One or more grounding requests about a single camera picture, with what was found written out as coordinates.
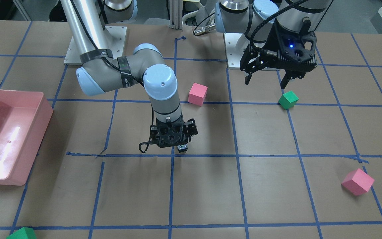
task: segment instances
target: pink plastic bin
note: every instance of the pink plastic bin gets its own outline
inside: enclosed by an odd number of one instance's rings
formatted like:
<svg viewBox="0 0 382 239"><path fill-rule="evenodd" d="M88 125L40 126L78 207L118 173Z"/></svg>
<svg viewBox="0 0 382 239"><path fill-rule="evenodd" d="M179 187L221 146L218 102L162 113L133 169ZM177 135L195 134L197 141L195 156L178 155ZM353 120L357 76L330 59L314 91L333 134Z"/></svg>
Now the pink plastic bin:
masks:
<svg viewBox="0 0 382 239"><path fill-rule="evenodd" d="M26 183L52 113L42 92L0 90L0 184Z"/></svg>

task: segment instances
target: black cable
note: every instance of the black cable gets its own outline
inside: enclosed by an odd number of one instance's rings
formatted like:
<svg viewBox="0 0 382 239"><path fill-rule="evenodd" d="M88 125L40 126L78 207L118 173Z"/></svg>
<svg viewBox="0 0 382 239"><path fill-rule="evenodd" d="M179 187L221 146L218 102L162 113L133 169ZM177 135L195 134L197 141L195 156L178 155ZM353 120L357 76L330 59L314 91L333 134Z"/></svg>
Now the black cable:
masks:
<svg viewBox="0 0 382 239"><path fill-rule="evenodd" d="M79 19L79 22L81 23L81 26L86 34L86 36L88 37L89 41L91 42L91 44L95 47L96 50L98 50L98 47L97 45L95 44L94 40L92 40L92 37L89 35L89 32L88 30L86 29L85 27L85 24L83 23L83 20L82 20L82 17L80 16L79 14L79 11L78 9L76 8L76 5L75 3L73 2L73 0L70 0L70 2L72 3L72 6L73 6L73 9L75 10L75 13L76 15L78 16L78 19ZM102 57L101 59L103 59L103 61L108 64L109 66L111 66L113 69L117 70L118 72L120 72L120 74L124 74L124 75L129 75L132 77L132 79L136 80L137 82L140 82L136 77L134 77L133 75L131 74L126 74L125 72L122 72L120 68L118 68L117 66L115 66L114 64L112 64L106 57Z"/></svg>
<svg viewBox="0 0 382 239"><path fill-rule="evenodd" d="M261 22L255 29L254 29L253 33L251 34L251 36L250 36L250 45L251 45L256 51L261 52L261 51L262 51L262 48L260 48L260 47L256 47L256 45L254 45L254 37L256 36L256 33L257 33L263 26L265 26L265 24L268 23L270 20L272 20L272 19L276 18L277 16L283 14L284 12L286 12L286 11L288 11L288 10L294 8L295 6L300 5L300 4L302 4L302 3L304 3L304 2L307 2L307 1L309 1L309 0L300 0L300 1L297 1L297 2L295 2L295 3L292 3L292 4L288 5L288 6L286 6L285 8L279 10L278 12L272 14L270 17L268 17L268 18L265 19L264 21L262 21L262 22Z"/></svg>
<svg viewBox="0 0 382 239"><path fill-rule="evenodd" d="M86 36L88 37L88 39L91 42L91 44L95 47L95 49L98 49L97 45L95 44L94 40L92 40L91 36L89 35L88 30L86 29L85 24L83 23L82 17L80 16L79 11L77 10L75 3L73 2L73 0L70 0L70 2L72 3L73 9L75 10L76 15L78 16L79 22L81 23L82 28L84 29L84 32L85 32ZM122 72L118 67L113 65L109 60L107 60L106 57L102 57L102 59L103 59L104 62L106 62L108 65L110 65L112 68L114 68L115 70L117 70L121 74L126 74L126 73ZM132 77L132 79L136 80L142 87L145 88L144 83L141 80L138 80L133 75L130 75L130 76ZM154 109L153 109L153 106L151 106L151 113L152 113L152 116L151 116L151 125L154 125ZM142 143L139 144L138 148L139 148L139 151L141 153L147 152L148 147L150 145L150 139L151 139L151 133L150 133L150 137L148 138L148 142L142 142ZM145 148L144 151L141 149L141 145L147 145L147 147Z"/></svg>
<svg viewBox="0 0 382 239"><path fill-rule="evenodd" d="M169 0L166 0L167 19L170 20Z"/></svg>
<svg viewBox="0 0 382 239"><path fill-rule="evenodd" d="M109 24L109 21L107 20L106 11L104 10L106 0L104 0L104 3L101 0L97 0L97 1L98 1L98 5L100 5L100 14L103 15L104 24Z"/></svg>
<svg viewBox="0 0 382 239"><path fill-rule="evenodd" d="M204 21L206 21L208 18L210 18L212 15L214 15L215 13L212 13L210 15L208 15L205 19L203 19L203 21L200 21L200 23L197 24L197 26L194 28L194 30L192 30L192 34L195 36L194 34L194 31L197 29L197 27L199 27L201 25L201 23L203 23Z"/></svg>

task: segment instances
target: floor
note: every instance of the floor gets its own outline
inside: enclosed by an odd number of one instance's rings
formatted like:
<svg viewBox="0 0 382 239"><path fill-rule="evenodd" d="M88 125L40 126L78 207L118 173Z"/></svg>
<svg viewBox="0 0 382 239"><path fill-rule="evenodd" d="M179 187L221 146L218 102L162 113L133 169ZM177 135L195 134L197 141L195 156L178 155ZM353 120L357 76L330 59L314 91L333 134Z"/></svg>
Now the floor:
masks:
<svg viewBox="0 0 382 239"><path fill-rule="evenodd" d="M382 35L317 33L319 66L283 110L284 73L246 86L221 34L127 27L126 55L152 43L176 72L199 129L188 153L139 154L142 88L82 93L63 65L67 23L0 21L0 89L44 92L54 109L26 185L0 186L0 238L382 238ZM202 107L187 103L193 82L208 86ZM357 168L376 181L355 197L341 181Z"/></svg>

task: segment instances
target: metal frame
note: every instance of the metal frame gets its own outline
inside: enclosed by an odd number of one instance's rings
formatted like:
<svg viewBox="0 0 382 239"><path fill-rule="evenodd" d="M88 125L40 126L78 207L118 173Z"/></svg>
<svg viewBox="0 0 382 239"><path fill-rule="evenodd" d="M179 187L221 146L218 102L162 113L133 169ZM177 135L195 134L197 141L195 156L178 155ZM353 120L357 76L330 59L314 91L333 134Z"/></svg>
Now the metal frame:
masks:
<svg viewBox="0 0 382 239"><path fill-rule="evenodd" d="M127 27L123 26L106 26L106 31L112 35L114 40L112 44L109 44L110 50L112 50L114 59L123 55L126 41L126 29ZM70 45L64 59L65 65L82 65L80 59L80 53L76 46L75 40L72 38L70 40Z"/></svg>
<svg viewBox="0 0 382 239"><path fill-rule="evenodd" d="M25 7L23 6L23 3L20 0L13 0L13 3L16 5L17 9L19 10L20 14L24 17L26 21L31 22L32 18L29 16L28 12L26 11Z"/></svg>
<svg viewBox="0 0 382 239"><path fill-rule="evenodd" d="M182 0L170 0L169 28L182 31Z"/></svg>

